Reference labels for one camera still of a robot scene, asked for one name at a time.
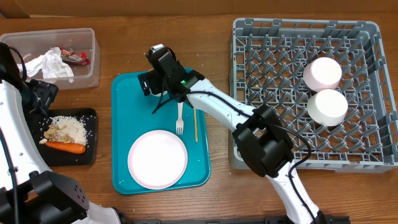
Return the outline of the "white bowl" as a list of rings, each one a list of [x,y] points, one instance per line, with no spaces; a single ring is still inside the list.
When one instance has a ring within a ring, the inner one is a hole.
[[[326,89],[310,97],[307,102],[309,116],[318,124],[336,126],[341,124],[348,110],[346,98],[338,91]]]

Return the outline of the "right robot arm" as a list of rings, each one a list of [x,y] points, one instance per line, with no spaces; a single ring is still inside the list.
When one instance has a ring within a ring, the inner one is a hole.
[[[170,101],[185,103],[216,118],[230,131],[246,165],[258,176],[269,179],[293,223],[326,223],[326,217],[311,200],[297,173],[303,160],[294,161],[292,138],[308,141],[283,127],[276,112],[267,105],[245,105],[217,89],[196,70],[186,70],[170,47],[152,46],[145,54],[152,70],[139,75],[145,95],[160,98],[160,109]]]

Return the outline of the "pink round plate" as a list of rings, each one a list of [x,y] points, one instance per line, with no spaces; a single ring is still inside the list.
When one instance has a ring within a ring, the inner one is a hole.
[[[151,190],[166,189],[177,183],[187,164],[187,148],[183,141],[164,130],[149,131],[138,137],[127,157],[132,178]]]

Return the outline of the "wooden chopstick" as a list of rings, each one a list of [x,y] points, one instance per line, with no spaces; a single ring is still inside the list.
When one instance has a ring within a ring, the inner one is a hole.
[[[198,142],[198,125],[197,125],[197,110],[193,109],[194,127],[195,127],[195,142]]]

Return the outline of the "orange carrot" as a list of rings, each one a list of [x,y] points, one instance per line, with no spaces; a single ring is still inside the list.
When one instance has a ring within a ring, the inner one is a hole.
[[[86,147],[78,143],[46,142],[45,145],[72,154],[83,154],[86,151]]]

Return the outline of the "red snack wrapper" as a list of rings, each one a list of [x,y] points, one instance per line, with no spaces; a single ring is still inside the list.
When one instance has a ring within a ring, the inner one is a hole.
[[[86,55],[86,53],[82,52],[81,54],[76,54],[75,52],[67,51],[63,48],[61,50],[61,59],[65,63],[69,63],[72,65],[90,65],[91,62]]]

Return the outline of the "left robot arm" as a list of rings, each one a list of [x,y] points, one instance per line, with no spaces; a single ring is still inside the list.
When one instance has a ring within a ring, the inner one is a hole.
[[[1,44],[1,223],[128,223],[89,201],[73,178],[54,173],[34,141],[58,87],[27,80],[18,51]]]

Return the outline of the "pink bowl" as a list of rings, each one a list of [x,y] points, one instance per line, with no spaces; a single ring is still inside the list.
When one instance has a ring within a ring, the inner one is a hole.
[[[303,80],[309,89],[319,92],[336,89],[342,77],[339,63],[329,57],[320,57],[308,64],[303,71]]]

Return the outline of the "white plastic spoon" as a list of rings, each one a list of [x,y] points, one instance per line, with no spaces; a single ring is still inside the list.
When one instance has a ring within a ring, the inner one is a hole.
[[[178,118],[176,120],[176,132],[178,135],[183,134],[184,122],[182,115],[183,115],[183,103],[178,103]]]

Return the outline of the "white napkin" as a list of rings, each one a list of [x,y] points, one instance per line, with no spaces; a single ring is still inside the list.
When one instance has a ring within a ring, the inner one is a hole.
[[[40,71],[44,79],[69,77],[69,82],[74,82],[74,73],[71,67],[62,61],[61,49],[59,47],[51,48],[44,55],[25,62],[27,76],[34,77]]]

